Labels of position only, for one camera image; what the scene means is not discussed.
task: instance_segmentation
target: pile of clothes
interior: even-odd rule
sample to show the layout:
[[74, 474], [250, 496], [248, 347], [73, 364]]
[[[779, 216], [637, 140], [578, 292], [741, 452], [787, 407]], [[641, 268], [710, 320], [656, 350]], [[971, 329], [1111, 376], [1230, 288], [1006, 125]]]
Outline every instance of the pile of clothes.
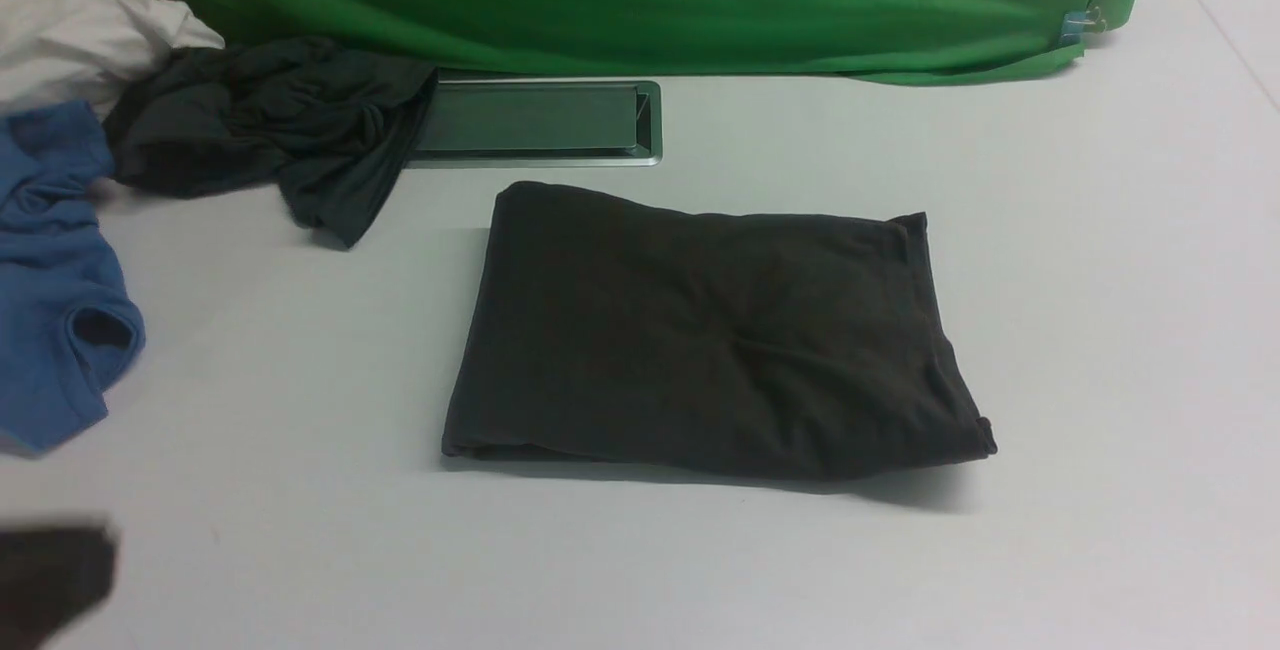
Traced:
[[0, 444], [41, 454], [105, 417], [142, 348], [91, 182], [174, 198], [274, 182], [351, 248], [436, 77], [329, 38], [224, 47], [175, 0], [0, 0]]

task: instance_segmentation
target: folded black t-shirt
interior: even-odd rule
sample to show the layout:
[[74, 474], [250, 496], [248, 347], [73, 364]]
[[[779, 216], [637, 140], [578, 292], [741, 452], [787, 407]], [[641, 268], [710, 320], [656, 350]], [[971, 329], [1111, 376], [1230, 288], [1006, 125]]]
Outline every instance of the folded black t-shirt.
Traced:
[[986, 458], [924, 226], [518, 182], [494, 209], [444, 454], [819, 480]]

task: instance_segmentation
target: dark object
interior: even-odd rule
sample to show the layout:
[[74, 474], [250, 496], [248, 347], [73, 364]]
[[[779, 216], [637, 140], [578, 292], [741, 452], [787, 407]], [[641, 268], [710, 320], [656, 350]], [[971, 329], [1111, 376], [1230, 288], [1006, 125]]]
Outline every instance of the dark object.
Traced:
[[102, 527], [0, 530], [0, 649], [31, 650], [111, 594]]
[[0, 120], [0, 436], [24, 454], [106, 417], [102, 392], [142, 351], [142, 313], [84, 196], [110, 173], [83, 100]]
[[444, 79], [410, 166], [648, 166], [660, 159], [657, 82]]
[[293, 218], [352, 246], [416, 145], [435, 68], [329, 38], [189, 49], [104, 127], [115, 179], [175, 198], [279, 182]]
[[986, 458], [924, 225], [518, 182], [494, 209], [444, 454], [795, 480]]

